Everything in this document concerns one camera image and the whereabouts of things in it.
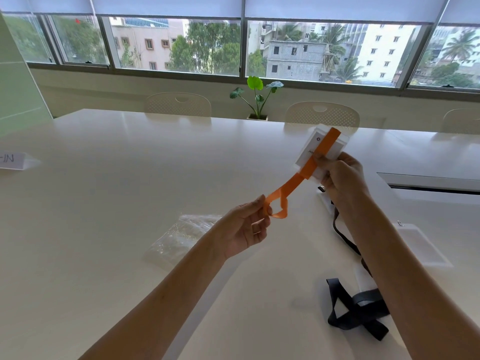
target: white table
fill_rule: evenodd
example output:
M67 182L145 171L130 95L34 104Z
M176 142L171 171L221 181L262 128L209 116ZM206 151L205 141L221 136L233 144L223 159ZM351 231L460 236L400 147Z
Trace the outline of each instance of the white table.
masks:
M81 110L0 139L41 161L0 171L0 354L77 359L165 277L150 245L180 214L223 214L294 173L308 125ZM392 219L454 265L430 270L480 324L480 206L402 200L376 172L480 180L480 137L360 128L346 151ZM378 342L330 327L326 278L355 294L358 257L311 182L262 244L229 260L166 359L409 359L391 319Z

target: white chair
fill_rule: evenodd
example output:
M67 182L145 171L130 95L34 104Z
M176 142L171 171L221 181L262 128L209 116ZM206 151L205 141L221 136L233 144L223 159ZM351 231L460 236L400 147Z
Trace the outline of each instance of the white chair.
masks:
M307 101L291 105L286 111L285 122L357 128L360 126L360 115L342 104Z
M440 132L480 135L480 110L459 108L448 111L443 117Z
M183 92L153 94L145 100L144 111L152 114L212 116L212 106L207 98Z

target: clear plastic bag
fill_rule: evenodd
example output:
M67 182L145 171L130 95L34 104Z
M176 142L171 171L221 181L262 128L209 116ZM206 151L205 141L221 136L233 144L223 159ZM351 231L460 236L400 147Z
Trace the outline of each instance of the clear plastic bag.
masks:
M146 259L171 269L221 218L216 215L184 214L147 250Z

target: right hand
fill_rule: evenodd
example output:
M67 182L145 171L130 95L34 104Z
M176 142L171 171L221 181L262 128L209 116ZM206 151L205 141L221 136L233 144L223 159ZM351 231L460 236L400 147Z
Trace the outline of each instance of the right hand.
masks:
M342 152L337 160L330 160L315 153L313 159L321 169L327 172L321 184L335 206L350 203L359 193L369 194L363 177L362 164L351 155Z

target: clear plastic badge holder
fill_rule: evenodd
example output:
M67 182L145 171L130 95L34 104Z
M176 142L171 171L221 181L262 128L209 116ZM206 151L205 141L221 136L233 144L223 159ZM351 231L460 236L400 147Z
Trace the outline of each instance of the clear plastic badge holder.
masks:
M172 269L196 242L221 218L216 215L184 214L153 243L146 259L153 264Z
M300 156L297 158L297 161L295 162L295 168L298 171L300 171L302 167L307 163L307 160L312 156L315 149L320 144L322 139L325 138L329 130L330 130L330 127L323 124L320 124L315 127L315 129L313 130L313 133L310 135L309 139L303 146ZM326 157L333 160L337 159L340 153L342 152L343 148L348 142L349 142L349 137L345 134L340 134L340 136L337 138L333 146L328 151ZM325 171L323 171L320 168L317 168L311 175L310 180L320 184L320 181L322 180L324 175L325 175Z

